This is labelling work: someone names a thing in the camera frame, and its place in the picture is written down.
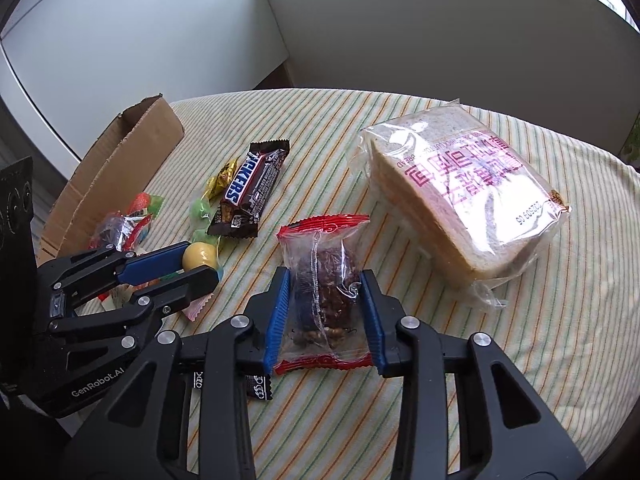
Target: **chocolate bar wrapper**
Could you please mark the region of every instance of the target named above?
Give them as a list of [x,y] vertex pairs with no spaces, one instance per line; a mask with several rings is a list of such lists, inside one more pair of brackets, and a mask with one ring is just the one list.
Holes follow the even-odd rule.
[[260,216],[287,155],[288,140],[252,142],[220,201],[207,234],[255,238]]

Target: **cardboard box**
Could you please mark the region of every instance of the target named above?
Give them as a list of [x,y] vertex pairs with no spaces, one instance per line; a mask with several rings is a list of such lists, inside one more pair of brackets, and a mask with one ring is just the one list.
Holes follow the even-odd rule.
[[85,250],[104,216],[129,207],[183,136],[182,123],[162,94],[111,121],[56,200],[40,239],[38,264]]

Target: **white cabinet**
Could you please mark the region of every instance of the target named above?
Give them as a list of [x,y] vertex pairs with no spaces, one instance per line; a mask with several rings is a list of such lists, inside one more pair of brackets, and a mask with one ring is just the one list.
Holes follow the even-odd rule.
[[[4,30],[6,58],[50,134],[77,158],[115,114],[146,96],[162,92],[171,102],[251,89],[287,57],[267,0],[22,3]],[[58,166],[52,140],[32,136],[45,128],[22,127]]]

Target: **table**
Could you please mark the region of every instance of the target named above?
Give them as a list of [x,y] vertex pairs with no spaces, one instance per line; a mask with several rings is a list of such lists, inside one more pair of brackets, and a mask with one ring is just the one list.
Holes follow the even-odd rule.
[[[524,372],[588,463],[608,446],[640,396],[640,177],[613,155],[524,121],[468,108],[572,204],[570,220],[519,278],[496,290],[508,306],[489,315],[457,303],[405,230],[367,187],[352,160],[358,130],[437,106],[379,92],[283,89],[189,99],[172,107],[185,127],[148,186],[165,196],[145,249],[187,239],[188,204],[206,178],[249,142],[287,138],[291,153],[258,237],[227,241],[224,279],[196,322],[165,320],[182,335],[210,330],[266,290],[282,263],[279,226],[319,214],[371,216],[365,267],[384,293],[439,332],[489,333]],[[401,380],[374,368],[300,370],[273,379],[273,400],[249,401],[258,477],[385,479],[398,431]],[[189,466],[197,470],[198,402],[192,403]],[[449,392],[450,468],[458,423]]]

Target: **wrapped snack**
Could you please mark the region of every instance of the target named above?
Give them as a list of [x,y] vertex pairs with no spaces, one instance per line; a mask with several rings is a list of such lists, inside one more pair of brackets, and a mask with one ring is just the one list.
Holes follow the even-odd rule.
[[252,142],[244,162],[220,201],[207,233],[255,238],[262,210],[287,155],[288,140]]
[[209,177],[202,192],[194,195],[189,208],[189,222],[194,231],[206,230],[211,224],[214,210],[210,202],[228,187],[237,165],[235,159],[228,161],[219,172]]
[[368,222],[366,215],[333,215],[281,227],[278,241],[291,272],[291,292],[276,373],[370,365],[356,254]]
[[[184,270],[196,269],[206,265],[216,269],[218,277],[222,279],[222,266],[218,261],[218,242],[220,238],[214,238],[214,243],[192,242],[182,255],[182,268]],[[182,313],[191,321],[196,321],[198,314],[207,304],[213,293],[207,294],[197,300],[191,301],[190,305]]]
[[220,237],[208,235],[206,229],[196,229],[191,235],[191,239],[189,241],[192,244],[194,242],[204,242],[206,244],[215,245],[217,248],[220,248]]
[[119,251],[135,250],[146,238],[151,221],[160,212],[164,198],[149,193],[139,193],[129,205],[127,213],[109,213],[96,227],[89,241],[89,248],[95,249],[113,244]]
[[238,162],[233,159],[222,166],[222,169],[215,175],[212,175],[204,186],[202,198],[211,202],[215,197],[222,193],[231,183],[231,179],[236,172]]
[[566,220],[557,191],[457,104],[364,128],[370,181],[462,300],[521,274]]

